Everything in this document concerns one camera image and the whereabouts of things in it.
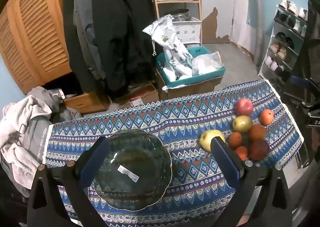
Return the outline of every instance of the green glass bowl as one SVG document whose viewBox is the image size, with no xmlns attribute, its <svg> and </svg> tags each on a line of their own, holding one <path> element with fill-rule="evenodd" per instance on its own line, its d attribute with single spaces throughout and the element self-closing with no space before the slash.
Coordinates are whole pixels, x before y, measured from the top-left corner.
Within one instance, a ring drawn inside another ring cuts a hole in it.
<svg viewBox="0 0 320 227">
<path fill-rule="evenodd" d="M 108 137 L 111 152 L 95 179 L 97 194 L 116 208 L 139 211 L 158 202 L 172 178 L 172 161 L 159 138 L 140 129 Z"/>
</svg>

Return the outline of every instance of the table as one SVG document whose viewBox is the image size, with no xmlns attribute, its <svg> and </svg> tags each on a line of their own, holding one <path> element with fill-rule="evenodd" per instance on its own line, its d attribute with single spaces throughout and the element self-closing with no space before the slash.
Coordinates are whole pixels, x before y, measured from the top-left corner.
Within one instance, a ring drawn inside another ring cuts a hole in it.
<svg viewBox="0 0 320 227">
<path fill-rule="evenodd" d="M 243 97 L 253 102 L 254 123 L 266 108 L 275 114 L 265 138 L 270 153 L 258 164 L 285 166 L 299 150 L 303 137 L 288 108 L 265 80 L 54 124 L 48 132 L 44 163 L 49 167 L 63 166 L 78 159 L 100 136 L 140 128 L 156 135 L 170 152 L 171 185 L 158 203 L 138 212 L 110 207 L 91 185 L 89 199 L 104 221 L 109 226 L 142 227 L 209 215 L 223 209 L 235 190 L 225 181 L 214 157 L 198 145 L 198 138 L 208 129 L 218 129 L 226 137 L 231 134 L 236 117 L 233 107 Z M 59 187 L 59 191 L 69 216 L 77 219 L 64 188 Z"/>
</svg>

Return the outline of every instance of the floor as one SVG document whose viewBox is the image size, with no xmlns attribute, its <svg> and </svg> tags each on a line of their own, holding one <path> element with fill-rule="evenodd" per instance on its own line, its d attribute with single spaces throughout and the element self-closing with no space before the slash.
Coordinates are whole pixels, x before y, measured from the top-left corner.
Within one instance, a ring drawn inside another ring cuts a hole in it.
<svg viewBox="0 0 320 227">
<path fill-rule="evenodd" d="M 234 44 L 205 44 L 204 45 L 211 52 L 218 51 L 220 53 L 223 64 L 226 67 L 225 74 L 221 81 L 221 84 L 216 86 L 215 90 L 220 90 L 228 86 L 232 86 L 239 83 L 244 83 L 252 80 L 260 80 L 257 75 L 256 66 L 252 63 L 250 56 L 237 48 Z M 289 164 L 284 168 L 284 174 L 287 180 L 288 187 L 292 186 L 297 179 L 304 173 L 306 169 L 298 169 L 295 158 L 293 158 Z M 257 188 L 252 196 L 252 199 L 245 211 L 246 214 L 250 214 L 254 208 L 256 200 L 258 199 L 260 188 Z M 201 226 L 211 226 L 212 221 L 217 215 L 212 217 L 206 217 L 199 220 Z M 181 226 L 194 226 L 195 222 L 183 223 Z"/>
</svg>

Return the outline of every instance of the concrete floor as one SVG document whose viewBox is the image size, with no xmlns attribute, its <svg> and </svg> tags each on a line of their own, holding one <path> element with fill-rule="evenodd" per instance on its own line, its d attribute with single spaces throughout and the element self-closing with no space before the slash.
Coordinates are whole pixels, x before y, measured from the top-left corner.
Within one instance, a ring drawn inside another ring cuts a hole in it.
<svg viewBox="0 0 320 227">
<path fill-rule="evenodd" d="M 252 80 L 260 80 L 256 66 L 252 63 L 250 56 L 237 48 L 232 43 L 204 44 L 211 52 L 218 51 L 221 60 L 226 67 L 221 84 L 215 90 L 223 89 L 239 83 Z"/>
</svg>

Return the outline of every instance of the wooden drawer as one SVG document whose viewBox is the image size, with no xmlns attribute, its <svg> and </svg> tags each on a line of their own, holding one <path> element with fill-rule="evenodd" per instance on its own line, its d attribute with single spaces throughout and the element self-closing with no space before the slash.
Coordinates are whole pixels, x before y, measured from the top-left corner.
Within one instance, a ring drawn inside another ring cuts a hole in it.
<svg viewBox="0 0 320 227">
<path fill-rule="evenodd" d="M 66 106 L 78 110 L 81 114 L 108 110 L 110 102 L 107 98 L 99 98 L 97 93 L 85 93 L 73 98 L 64 99 Z"/>
</svg>

